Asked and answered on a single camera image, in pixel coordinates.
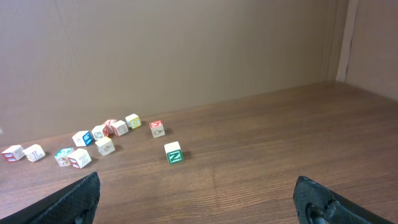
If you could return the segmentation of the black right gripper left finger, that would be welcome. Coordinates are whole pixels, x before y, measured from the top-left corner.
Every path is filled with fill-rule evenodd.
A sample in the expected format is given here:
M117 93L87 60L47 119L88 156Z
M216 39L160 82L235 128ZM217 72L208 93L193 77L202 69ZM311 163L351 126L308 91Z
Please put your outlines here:
M2 224L92 224L100 200L97 172L1 219Z

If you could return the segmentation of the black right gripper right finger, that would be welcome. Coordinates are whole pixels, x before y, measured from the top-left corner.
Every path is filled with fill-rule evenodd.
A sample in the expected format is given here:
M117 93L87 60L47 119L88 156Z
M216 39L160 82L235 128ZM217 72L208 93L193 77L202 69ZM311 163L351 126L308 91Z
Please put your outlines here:
M293 201L300 224L392 224L302 175L296 181Z

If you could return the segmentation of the red side bird block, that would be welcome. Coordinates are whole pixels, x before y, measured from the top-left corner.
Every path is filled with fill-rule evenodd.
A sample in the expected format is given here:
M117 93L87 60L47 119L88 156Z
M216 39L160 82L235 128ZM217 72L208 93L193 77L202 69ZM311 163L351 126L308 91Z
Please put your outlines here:
M67 157L71 166L77 169L82 169L91 162L91 157L86 149L78 148Z

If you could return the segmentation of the yellow K letter block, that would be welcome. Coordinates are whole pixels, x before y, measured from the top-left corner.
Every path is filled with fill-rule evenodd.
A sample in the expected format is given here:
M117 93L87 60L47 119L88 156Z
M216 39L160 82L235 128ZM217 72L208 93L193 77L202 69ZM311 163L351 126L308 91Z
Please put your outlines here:
M116 150L111 138L109 137L103 137L97 140L95 144L102 156L107 156Z

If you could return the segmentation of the blue 2 number block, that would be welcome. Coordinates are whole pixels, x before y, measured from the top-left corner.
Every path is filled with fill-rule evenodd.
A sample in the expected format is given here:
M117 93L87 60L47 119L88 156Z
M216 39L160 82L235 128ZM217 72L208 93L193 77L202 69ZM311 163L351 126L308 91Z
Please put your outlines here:
M93 143L93 138L89 131L79 131L72 136L76 147L86 147Z

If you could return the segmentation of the green Z letter block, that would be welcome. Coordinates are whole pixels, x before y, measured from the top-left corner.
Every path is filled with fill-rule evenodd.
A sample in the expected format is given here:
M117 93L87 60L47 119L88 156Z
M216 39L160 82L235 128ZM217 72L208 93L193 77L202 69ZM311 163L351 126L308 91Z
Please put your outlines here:
M164 149L169 164L183 161L183 153L178 141L165 144Z

